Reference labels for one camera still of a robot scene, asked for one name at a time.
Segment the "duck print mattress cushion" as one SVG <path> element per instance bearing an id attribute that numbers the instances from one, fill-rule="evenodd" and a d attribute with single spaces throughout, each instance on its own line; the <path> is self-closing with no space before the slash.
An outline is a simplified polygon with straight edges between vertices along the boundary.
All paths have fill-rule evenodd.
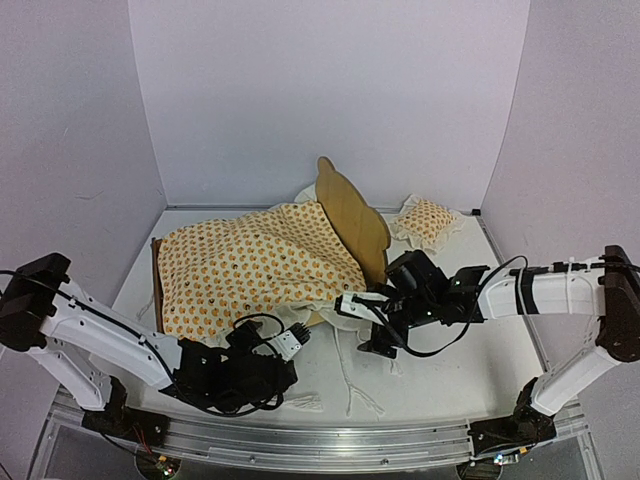
<path id="1" fill-rule="evenodd" d="M 227 347 L 234 321 L 262 314 L 260 333 L 325 321 L 362 332 L 336 299 L 365 286 L 358 263 L 317 200 L 184 226 L 153 245 L 156 314 L 162 333 Z"/>

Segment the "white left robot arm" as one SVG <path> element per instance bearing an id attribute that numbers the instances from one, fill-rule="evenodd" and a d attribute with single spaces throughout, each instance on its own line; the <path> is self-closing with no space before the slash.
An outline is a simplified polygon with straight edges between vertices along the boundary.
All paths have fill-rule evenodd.
<path id="1" fill-rule="evenodd" d="M 90 355 L 133 374 L 158 392 L 216 417 L 275 410 L 294 385 L 294 356 L 310 339 L 301 323 L 260 333 L 262 314 L 232 324 L 227 347 L 209 347 L 148 329 L 95 300 L 67 274 L 70 260 L 52 253 L 5 270 L 1 343 L 36 359 L 114 437 L 134 428 L 134 415 L 112 398 Z"/>

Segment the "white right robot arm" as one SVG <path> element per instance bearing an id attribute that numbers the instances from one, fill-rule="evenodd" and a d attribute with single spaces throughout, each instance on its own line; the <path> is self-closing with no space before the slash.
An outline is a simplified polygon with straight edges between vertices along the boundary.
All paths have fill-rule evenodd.
<path id="1" fill-rule="evenodd" d="M 625 251 L 606 247 L 604 255 L 548 266 L 505 262 L 459 269 L 448 277 L 426 253 L 403 253 L 387 268 L 389 283 L 375 291 L 347 292 L 338 313 L 372 323 L 364 351 L 393 358 L 403 350 L 429 358 L 409 344 L 411 330 L 439 322 L 471 325 L 512 316 L 578 315 L 594 319 L 579 350 L 524 389 L 524 405 L 509 414 L 503 433 L 524 443 L 540 430 L 543 417 L 612 368 L 639 359 L 639 268 Z"/>

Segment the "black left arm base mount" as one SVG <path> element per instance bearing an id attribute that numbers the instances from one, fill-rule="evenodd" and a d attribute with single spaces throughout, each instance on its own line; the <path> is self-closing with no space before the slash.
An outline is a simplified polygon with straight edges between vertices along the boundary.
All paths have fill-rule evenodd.
<path id="1" fill-rule="evenodd" d="M 105 408 L 102 411 L 84 409 L 81 426 L 99 434 L 145 443 L 150 447 L 162 446 L 169 428 L 169 417 L 127 406 L 124 385 L 115 377 L 111 377 L 110 381 L 111 393 Z"/>

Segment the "wooden pet bed frame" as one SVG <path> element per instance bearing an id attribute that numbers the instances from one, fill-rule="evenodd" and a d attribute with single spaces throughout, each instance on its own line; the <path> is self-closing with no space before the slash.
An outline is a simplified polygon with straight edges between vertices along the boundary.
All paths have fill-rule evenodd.
<path id="1" fill-rule="evenodd" d="M 360 266 L 366 285 L 375 287 L 385 283 L 391 238 L 384 218 L 367 204 L 328 157 L 318 158 L 317 171 L 311 191 L 317 195 L 333 230 Z"/>

